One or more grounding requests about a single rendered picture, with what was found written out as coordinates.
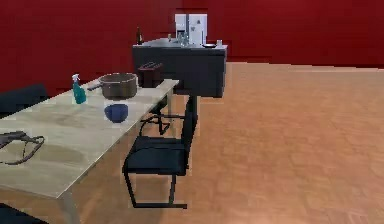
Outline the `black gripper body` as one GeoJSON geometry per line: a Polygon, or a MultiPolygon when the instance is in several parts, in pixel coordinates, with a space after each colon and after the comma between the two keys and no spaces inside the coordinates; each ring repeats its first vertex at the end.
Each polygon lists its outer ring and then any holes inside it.
{"type": "Polygon", "coordinates": [[[0,134],[0,148],[5,147],[7,144],[11,143],[14,140],[27,140],[27,134],[23,131],[15,131],[0,134]]]}

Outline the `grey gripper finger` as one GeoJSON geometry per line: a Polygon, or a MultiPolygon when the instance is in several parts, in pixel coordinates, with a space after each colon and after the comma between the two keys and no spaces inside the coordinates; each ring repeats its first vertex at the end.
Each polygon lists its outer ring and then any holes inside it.
{"type": "Polygon", "coordinates": [[[0,164],[19,165],[27,159],[27,144],[10,143],[0,148],[0,164]]]}
{"type": "Polygon", "coordinates": [[[45,142],[45,137],[44,136],[35,136],[35,137],[25,136],[23,138],[23,141],[25,142],[24,148],[23,148],[23,159],[25,161],[27,161],[31,157],[33,157],[34,154],[41,148],[41,146],[45,142]],[[26,147],[27,147],[28,143],[34,143],[35,146],[34,146],[33,150],[29,154],[26,154],[26,147]]]}

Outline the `pale wooden dining table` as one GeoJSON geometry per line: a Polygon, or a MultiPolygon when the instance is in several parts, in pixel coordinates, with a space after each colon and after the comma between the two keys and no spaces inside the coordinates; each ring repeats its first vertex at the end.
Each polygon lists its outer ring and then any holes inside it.
{"type": "Polygon", "coordinates": [[[155,88],[139,88],[125,100],[128,117],[114,124],[104,114],[111,105],[99,90],[87,93],[76,104],[68,91],[0,119],[0,133],[21,130],[45,138],[41,148],[20,165],[0,164],[0,188],[56,199],[65,224],[81,224],[71,188],[126,133],[136,129],[143,117],[161,99],[172,97],[176,80],[166,79],[155,88]]]}

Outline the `dark grey kitchen counter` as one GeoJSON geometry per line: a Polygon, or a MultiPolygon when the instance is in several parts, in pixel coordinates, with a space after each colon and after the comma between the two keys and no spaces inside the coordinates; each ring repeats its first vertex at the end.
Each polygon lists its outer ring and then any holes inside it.
{"type": "Polygon", "coordinates": [[[225,89],[227,46],[182,46],[176,38],[159,38],[132,46],[135,70],[148,62],[162,63],[164,79],[178,80],[179,95],[222,98],[225,89]]]}

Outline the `black chair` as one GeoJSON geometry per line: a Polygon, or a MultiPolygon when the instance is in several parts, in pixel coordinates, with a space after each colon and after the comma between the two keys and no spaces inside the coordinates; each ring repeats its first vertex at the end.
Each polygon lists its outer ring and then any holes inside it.
{"type": "Polygon", "coordinates": [[[0,93],[0,119],[48,99],[43,84],[0,93]]]}
{"type": "Polygon", "coordinates": [[[48,224],[46,221],[0,203],[0,224],[48,224]]]}
{"type": "Polygon", "coordinates": [[[139,135],[143,135],[143,128],[146,124],[152,123],[158,125],[158,132],[160,134],[159,138],[162,138],[163,135],[166,133],[166,131],[170,128],[171,123],[170,122],[164,122],[163,119],[185,119],[184,115],[178,115],[178,114],[163,114],[161,112],[162,109],[167,107],[168,109],[171,109],[171,107],[168,105],[168,97],[165,96],[156,106],[154,106],[150,110],[151,116],[149,118],[146,118],[142,120],[142,124],[140,127],[139,135]]]}
{"type": "Polygon", "coordinates": [[[185,176],[189,169],[189,155],[193,136],[196,130],[198,112],[197,97],[189,96],[183,115],[160,115],[160,118],[181,119],[183,127],[181,138],[164,138],[143,136],[143,127],[150,121],[145,119],[140,127],[139,135],[125,158],[122,173],[134,208],[182,208],[186,204],[174,202],[176,177],[185,176]],[[172,177],[169,201],[139,203],[135,199],[130,174],[170,175],[172,177]]]}

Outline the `teal spray bottle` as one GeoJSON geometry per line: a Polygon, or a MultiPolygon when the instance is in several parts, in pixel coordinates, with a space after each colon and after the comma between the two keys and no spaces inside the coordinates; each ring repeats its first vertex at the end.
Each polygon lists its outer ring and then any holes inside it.
{"type": "Polygon", "coordinates": [[[77,104],[82,104],[86,101],[86,94],[85,94],[85,90],[79,84],[79,81],[80,81],[79,75],[74,74],[72,76],[72,80],[73,80],[72,89],[73,89],[75,102],[77,104]]]}

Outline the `blue bowl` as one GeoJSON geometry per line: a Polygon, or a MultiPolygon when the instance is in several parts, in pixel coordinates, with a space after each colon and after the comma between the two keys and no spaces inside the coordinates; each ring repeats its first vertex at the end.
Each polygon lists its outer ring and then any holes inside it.
{"type": "Polygon", "coordinates": [[[128,117],[128,106],[111,104],[104,108],[104,114],[112,123],[122,123],[128,117]]]}

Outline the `dark brown cooking pot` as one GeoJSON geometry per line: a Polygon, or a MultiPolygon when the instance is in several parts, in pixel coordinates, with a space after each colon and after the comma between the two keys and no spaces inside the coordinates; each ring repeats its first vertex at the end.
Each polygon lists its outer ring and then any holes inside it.
{"type": "Polygon", "coordinates": [[[138,89],[138,77],[133,73],[110,73],[97,79],[98,83],[87,88],[93,91],[100,88],[102,95],[113,101],[126,100],[134,97],[138,89]]]}

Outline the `dark red toaster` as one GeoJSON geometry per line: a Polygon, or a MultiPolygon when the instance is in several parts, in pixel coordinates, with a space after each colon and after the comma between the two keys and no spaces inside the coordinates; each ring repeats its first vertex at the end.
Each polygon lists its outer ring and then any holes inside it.
{"type": "Polygon", "coordinates": [[[162,63],[148,62],[138,68],[138,83],[143,88],[156,88],[164,78],[161,75],[162,63]]]}

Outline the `silver sink faucet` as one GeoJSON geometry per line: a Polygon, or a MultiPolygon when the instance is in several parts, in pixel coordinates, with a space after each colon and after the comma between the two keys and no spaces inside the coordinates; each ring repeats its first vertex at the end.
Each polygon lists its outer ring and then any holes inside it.
{"type": "Polygon", "coordinates": [[[184,31],[180,31],[177,35],[177,40],[178,40],[178,43],[185,47],[185,46],[188,46],[189,45],[189,36],[186,32],[184,31]]]}

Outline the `white fridge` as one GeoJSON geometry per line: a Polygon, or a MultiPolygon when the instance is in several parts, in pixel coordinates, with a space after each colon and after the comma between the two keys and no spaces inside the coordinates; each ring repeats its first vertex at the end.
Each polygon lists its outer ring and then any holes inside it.
{"type": "Polygon", "coordinates": [[[189,36],[189,44],[205,44],[207,38],[207,22],[207,14],[176,14],[176,38],[180,31],[184,31],[189,36]]]}

